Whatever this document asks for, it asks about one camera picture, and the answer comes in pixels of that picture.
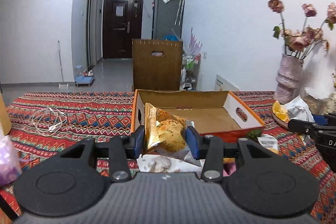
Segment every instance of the cardboard box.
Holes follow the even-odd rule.
[[[3,134],[4,136],[8,135],[12,128],[11,120],[7,114],[5,104],[0,93],[0,137]]]
[[[179,90],[181,41],[133,39],[134,89]]]
[[[265,124],[231,91],[136,90],[131,131],[144,125],[144,104],[164,109],[171,114],[195,122],[200,134],[212,134],[225,142],[236,142],[247,134],[261,133]]]

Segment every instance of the circular pad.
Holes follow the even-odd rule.
[[[250,213],[286,218],[310,211],[319,194],[317,179],[290,162],[249,163],[227,183],[229,197]]]
[[[46,162],[24,172],[14,195],[24,211],[39,216],[69,216],[93,206],[104,194],[103,177],[77,160]]]

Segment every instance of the patterned tablecloth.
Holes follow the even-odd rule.
[[[274,92],[237,92],[236,94],[265,122],[264,133],[278,139],[281,154],[300,165],[320,180],[320,195],[311,215],[321,223],[336,223],[335,174],[322,159],[311,140],[306,146],[295,134],[278,126],[271,115]],[[97,142],[108,141],[112,136],[130,135],[133,93],[26,93],[8,107],[13,123],[10,137],[19,150],[22,169],[27,170],[57,152],[88,136]],[[45,107],[57,107],[68,116],[68,122],[51,137],[36,133],[31,126],[33,112]],[[43,124],[52,123],[52,115]],[[136,161],[129,161],[132,173],[137,171]],[[108,175],[106,160],[99,160],[97,170]],[[13,196],[13,187],[1,189],[1,195],[17,214],[21,211]]]

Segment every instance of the gray floor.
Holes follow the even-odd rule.
[[[55,85],[14,84],[3,85],[2,97],[5,105],[10,105],[17,97],[26,92],[109,92],[132,91],[133,66],[131,59],[105,59],[93,68],[95,81],[88,87],[81,85],[78,88],[70,86],[60,89]]]

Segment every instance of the paper notice on door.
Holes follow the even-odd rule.
[[[117,17],[122,17],[124,15],[124,7],[123,6],[117,6],[115,10],[115,15]]]

